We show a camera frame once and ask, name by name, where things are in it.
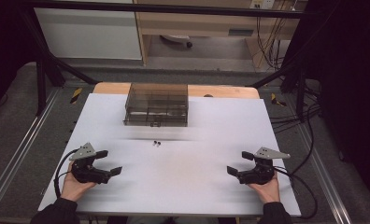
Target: hand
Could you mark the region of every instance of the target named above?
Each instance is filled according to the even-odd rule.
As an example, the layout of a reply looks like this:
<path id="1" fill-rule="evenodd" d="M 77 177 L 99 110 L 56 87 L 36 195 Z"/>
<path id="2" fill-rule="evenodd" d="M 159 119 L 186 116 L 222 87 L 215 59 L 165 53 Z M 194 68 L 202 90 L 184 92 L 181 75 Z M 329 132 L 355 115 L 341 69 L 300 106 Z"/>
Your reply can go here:
<path id="1" fill-rule="evenodd" d="M 263 203 L 280 202 L 280 193 L 278 190 L 278 173 L 276 171 L 273 178 L 266 184 L 249 184 L 249 187 L 257 191 Z"/>
<path id="2" fill-rule="evenodd" d="M 94 187 L 96 183 L 79 183 L 71 173 L 72 163 L 74 162 L 71 161 L 68 166 L 68 174 L 66 174 L 64 179 L 61 198 L 76 202 L 88 189 Z"/>

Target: wall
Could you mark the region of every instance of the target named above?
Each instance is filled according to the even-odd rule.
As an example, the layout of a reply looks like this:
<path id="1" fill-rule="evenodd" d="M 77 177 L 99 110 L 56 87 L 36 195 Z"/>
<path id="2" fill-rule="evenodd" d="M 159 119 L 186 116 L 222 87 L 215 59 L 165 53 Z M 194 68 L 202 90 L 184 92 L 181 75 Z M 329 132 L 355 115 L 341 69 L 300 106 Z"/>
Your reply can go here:
<path id="1" fill-rule="evenodd" d="M 133 12 L 36 8 L 36 15 L 50 51 L 57 57 L 141 60 Z"/>

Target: white table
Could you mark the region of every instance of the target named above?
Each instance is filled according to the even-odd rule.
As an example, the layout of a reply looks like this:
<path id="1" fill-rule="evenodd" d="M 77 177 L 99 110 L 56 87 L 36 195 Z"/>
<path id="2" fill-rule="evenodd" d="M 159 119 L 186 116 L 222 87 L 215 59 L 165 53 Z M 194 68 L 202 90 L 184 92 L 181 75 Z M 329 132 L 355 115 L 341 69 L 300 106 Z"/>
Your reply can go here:
<path id="1" fill-rule="evenodd" d="M 278 150 L 263 100 L 190 97 L 188 127 L 151 128 L 124 126 L 126 98 L 90 94 L 64 151 L 90 142 L 97 151 L 109 151 L 94 162 L 96 168 L 123 167 L 108 184 L 89 190 L 78 201 L 78 212 L 199 217 L 263 213 L 256 192 L 226 173 L 227 165 L 239 171 L 253 168 L 253 161 L 242 159 L 242 151 Z M 155 140 L 162 144 L 154 146 Z M 284 167 L 282 160 L 274 165 Z M 300 216 L 288 177 L 278 179 L 287 212 Z M 54 201 L 51 181 L 38 210 Z"/>

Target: small black object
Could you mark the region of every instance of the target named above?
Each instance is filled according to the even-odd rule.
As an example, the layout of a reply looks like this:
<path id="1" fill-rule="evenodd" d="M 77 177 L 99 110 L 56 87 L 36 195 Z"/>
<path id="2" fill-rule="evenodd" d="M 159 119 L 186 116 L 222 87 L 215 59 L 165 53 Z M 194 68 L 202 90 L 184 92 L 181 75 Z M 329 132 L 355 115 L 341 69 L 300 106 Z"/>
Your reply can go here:
<path id="1" fill-rule="evenodd" d="M 229 175 L 237 177 L 240 184 L 259 184 L 263 185 L 269 182 L 273 175 L 275 175 L 275 170 L 273 168 L 273 161 L 257 158 L 252 153 L 243 151 L 241 153 L 244 159 L 253 161 L 255 160 L 255 167 L 249 171 L 238 172 L 235 168 L 227 166 L 226 171 Z"/>
<path id="2" fill-rule="evenodd" d="M 110 171 L 99 170 L 93 167 L 93 162 L 96 159 L 101 159 L 106 157 L 108 151 L 98 151 L 95 156 L 75 160 L 72 164 L 72 174 L 75 179 L 80 183 L 93 182 L 97 184 L 107 184 L 108 180 L 114 176 L 121 173 L 121 167 L 117 167 Z"/>

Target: gray floor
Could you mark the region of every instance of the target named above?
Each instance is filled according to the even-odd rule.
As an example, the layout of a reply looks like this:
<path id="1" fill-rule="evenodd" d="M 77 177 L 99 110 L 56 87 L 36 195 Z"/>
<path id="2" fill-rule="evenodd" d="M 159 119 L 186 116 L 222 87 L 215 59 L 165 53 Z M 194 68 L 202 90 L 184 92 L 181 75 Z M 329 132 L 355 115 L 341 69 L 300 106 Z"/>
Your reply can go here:
<path id="1" fill-rule="evenodd" d="M 79 69 L 91 77 L 104 81 L 234 86 L 253 83 L 268 74 L 254 71 L 247 46 L 242 39 L 201 37 L 193 38 L 192 42 L 193 48 L 187 49 L 181 44 L 155 37 L 152 40 L 149 64 L 145 67 L 116 64 L 109 68 L 96 65 L 81 66 Z M 93 91 L 93 86 L 82 85 L 83 90 L 77 103 L 71 105 L 69 101 L 77 88 L 78 80 L 70 75 L 66 75 L 66 78 L 68 79 L 66 86 L 59 89 L 58 98 L 49 116 L 0 202 L 0 220 L 6 223 L 27 223 L 35 214 L 42 199 L 40 192 L 49 184 L 64 151 L 65 141 L 70 138 L 70 131 L 76 125 L 74 121 L 78 119 L 88 93 Z M 281 94 L 276 88 L 279 83 L 279 80 L 275 80 L 268 87 L 259 89 L 270 117 L 292 114 L 288 106 L 271 104 L 272 92 L 277 95 L 279 101 L 288 101 L 295 97 L 293 94 Z M 318 88 L 318 84 L 311 81 L 310 86 Z M 310 99 L 306 101 L 309 105 L 312 104 Z M 0 106 L 0 174 L 4 172 L 26 135 L 35 118 L 35 112 L 36 73 L 33 66 L 24 66 L 7 92 L 7 101 Z M 324 119 L 316 116 L 311 120 L 311 124 L 316 149 L 352 222 L 370 223 L 370 193 L 352 164 L 338 159 L 337 149 L 324 124 Z M 286 167 L 291 170 L 306 154 L 304 140 L 297 127 L 277 133 L 276 137 L 280 150 L 292 155 L 291 159 L 285 161 Z M 309 220 L 295 217 L 293 221 L 336 223 L 332 208 L 311 163 L 308 162 L 298 175 L 313 189 L 319 200 L 319 210 Z M 295 195 L 302 214 L 310 214 L 313 210 L 312 200 L 299 183 L 295 184 Z M 242 223 L 252 222 L 254 218 L 242 218 Z"/>

